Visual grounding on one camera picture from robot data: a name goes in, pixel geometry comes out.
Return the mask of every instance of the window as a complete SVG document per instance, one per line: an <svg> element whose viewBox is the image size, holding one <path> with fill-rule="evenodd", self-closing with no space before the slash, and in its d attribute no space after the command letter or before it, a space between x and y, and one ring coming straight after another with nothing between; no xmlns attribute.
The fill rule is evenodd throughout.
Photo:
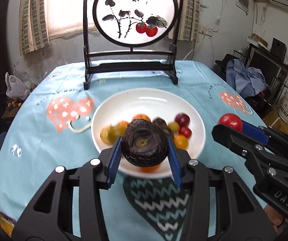
<svg viewBox="0 0 288 241"><path fill-rule="evenodd" d="M84 0L45 0L49 39L83 30L83 3ZM92 14L93 3L94 0L87 0L89 30L96 29Z"/></svg>

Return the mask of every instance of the screw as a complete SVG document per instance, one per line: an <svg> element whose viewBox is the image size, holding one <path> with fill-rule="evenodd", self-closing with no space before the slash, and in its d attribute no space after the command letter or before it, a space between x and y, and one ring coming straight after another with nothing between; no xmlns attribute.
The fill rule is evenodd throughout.
<svg viewBox="0 0 288 241"><path fill-rule="evenodd" d="M242 154L243 157L245 157L247 155L247 153L248 152L245 149L243 149L241 154Z"/></svg>
<svg viewBox="0 0 288 241"><path fill-rule="evenodd" d="M188 164L190 164L191 166L196 166L198 164L198 161L196 159L191 159Z"/></svg>
<svg viewBox="0 0 288 241"><path fill-rule="evenodd" d="M97 166L97 165L99 165L100 164L100 159L98 159L98 158L93 158L91 161L90 161L90 163L93 165L93 166Z"/></svg>
<svg viewBox="0 0 288 241"><path fill-rule="evenodd" d="M55 171L57 173L62 173L64 170L65 170L65 168L63 166L58 166L58 167L55 168Z"/></svg>
<svg viewBox="0 0 288 241"><path fill-rule="evenodd" d="M232 167L227 166L224 168L224 171L227 173L232 173L234 171L234 169Z"/></svg>
<svg viewBox="0 0 288 241"><path fill-rule="evenodd" d="M272 176L275 176L276 175L276 170L274 168L269 168L269 173L272 175Z"/></svg>
<svg viewBox="0 0 288 241"><path fill-rule="evenodd" d="M255 147L256 147L258 150L260 150L260 151L263 150L263 147L262 147L261 145L259 145L259 144L256 144Z"/></svg>

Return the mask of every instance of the white plate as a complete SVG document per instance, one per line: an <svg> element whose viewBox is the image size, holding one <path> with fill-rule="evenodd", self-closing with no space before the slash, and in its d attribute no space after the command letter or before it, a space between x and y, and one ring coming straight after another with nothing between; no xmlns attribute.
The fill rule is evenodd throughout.
<svg viewBox="0 0 288 241"><path fill-rule="evenodd" d="M131 122L132 117L139 113L146 114L151 120L161 117L166 123L173 121L178 113L186 113L191 119L188 127L192 131L187 152L191 158L197 158L201 154L205 144L205 127L199 113L181 97L150 88L118 92L99 105L91 124L92 138L98 152L101 153L103 149L111 147L100 139L99 134L103 127L109 124L116 125L123 120ZM172 176L167 158L152 173L142 172L139 167L130 164L124 158L120 161L118 169L138 178L154 179Z"/></svg>

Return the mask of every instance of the speaker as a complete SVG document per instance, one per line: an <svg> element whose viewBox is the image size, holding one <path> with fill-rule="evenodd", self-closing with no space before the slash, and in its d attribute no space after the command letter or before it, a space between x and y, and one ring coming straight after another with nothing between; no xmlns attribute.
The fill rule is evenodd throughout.
<svg viewBox="0 0 288 241"><path fill-rule="evenodd" d="M286 54L286 45L285 43L279 41L278 39L273 38L271 53L284 61Z"/></svg>

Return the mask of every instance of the blue gripper pad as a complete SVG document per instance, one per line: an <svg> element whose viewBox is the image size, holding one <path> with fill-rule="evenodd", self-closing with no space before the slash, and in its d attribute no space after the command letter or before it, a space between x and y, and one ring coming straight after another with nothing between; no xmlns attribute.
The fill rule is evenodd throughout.
<svg viewBox="0 0 288 241"><path fill-rule="evenodd" d="M120 159L122 158L122 144L121 143L122 143L122 138L120 137L116 144L116 148L114 149L113 156L111 157L111 162L109 163L108 178L106 181L106 184L109 188L115 182Z"/></svg>
<svg viewBox="0 0 288 241"><path fill-rule="evenodd" d="M265 136L264 131L260 130L259 128L250 125L244 121L243 122L243 132L245 136L252 138L253 140L257 141L261 145L266 145L268 143L268 139Z"/></svg>
<svg viewBox="0 0 288 241"><path fill-rule="evenodd" d="M181 167L177 160L175 149L173 147L171 139L167 138L167 142L168 142L168 156L167 157L168 157L168 161L170 163L170 167L172 170L173 180L179 188L182 188L183 180L182 180Z"/></svg>

